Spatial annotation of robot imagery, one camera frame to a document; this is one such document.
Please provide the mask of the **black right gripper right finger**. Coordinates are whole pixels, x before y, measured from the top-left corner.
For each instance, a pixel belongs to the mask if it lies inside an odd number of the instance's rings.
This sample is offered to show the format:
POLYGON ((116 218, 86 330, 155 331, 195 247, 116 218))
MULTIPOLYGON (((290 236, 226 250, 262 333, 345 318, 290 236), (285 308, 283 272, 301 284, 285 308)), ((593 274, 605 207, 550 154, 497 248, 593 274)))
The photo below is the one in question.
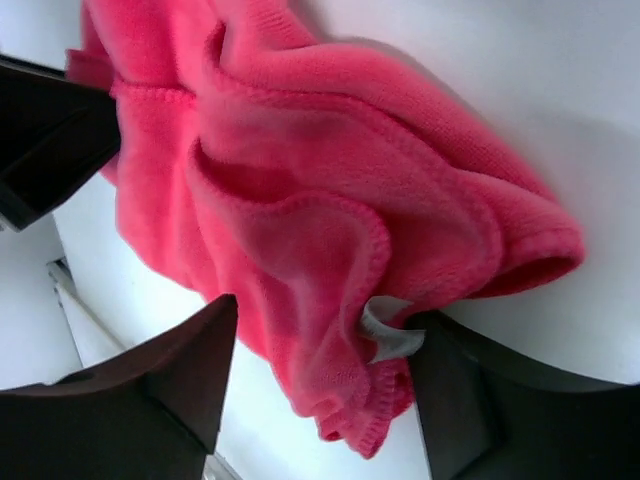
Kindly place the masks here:
POLYGON ((544 364, 441 312, 408 326, 434 479, 636 479, 639 387, 544 364))

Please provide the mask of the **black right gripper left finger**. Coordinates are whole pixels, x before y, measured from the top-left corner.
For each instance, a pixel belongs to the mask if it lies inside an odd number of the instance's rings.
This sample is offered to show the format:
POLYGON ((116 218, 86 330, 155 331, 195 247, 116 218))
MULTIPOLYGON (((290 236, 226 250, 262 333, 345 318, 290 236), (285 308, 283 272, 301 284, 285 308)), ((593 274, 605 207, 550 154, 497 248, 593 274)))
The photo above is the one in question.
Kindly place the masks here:
POLYGON ((1 393, 4 479, 200 479, 213 454, 236 299, 52 385, 1 393))

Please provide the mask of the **pink towel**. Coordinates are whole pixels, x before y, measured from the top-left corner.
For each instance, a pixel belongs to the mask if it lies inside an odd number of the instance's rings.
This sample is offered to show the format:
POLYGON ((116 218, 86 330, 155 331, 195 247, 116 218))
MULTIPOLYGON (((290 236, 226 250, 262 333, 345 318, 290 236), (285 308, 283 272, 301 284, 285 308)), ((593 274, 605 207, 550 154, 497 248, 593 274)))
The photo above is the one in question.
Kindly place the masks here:
POLYGON ((285 1, 87 1, 72 81, 115 99, 118 228, 213 300, 320 437, 364 458, 413 401, 378 334, 574 270, 576 221, 398 58, 319 40, 285 1))

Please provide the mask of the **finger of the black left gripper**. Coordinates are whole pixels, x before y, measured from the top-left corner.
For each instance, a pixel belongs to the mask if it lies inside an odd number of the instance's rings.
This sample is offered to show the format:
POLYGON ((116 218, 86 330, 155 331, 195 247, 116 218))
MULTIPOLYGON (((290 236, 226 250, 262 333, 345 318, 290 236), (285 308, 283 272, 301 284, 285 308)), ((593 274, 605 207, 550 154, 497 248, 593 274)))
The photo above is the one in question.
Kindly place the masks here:
POLYGON ((1 57, 1 224, 22 231, 71 198, 119 152, 109 93, 56 69, 1 57))

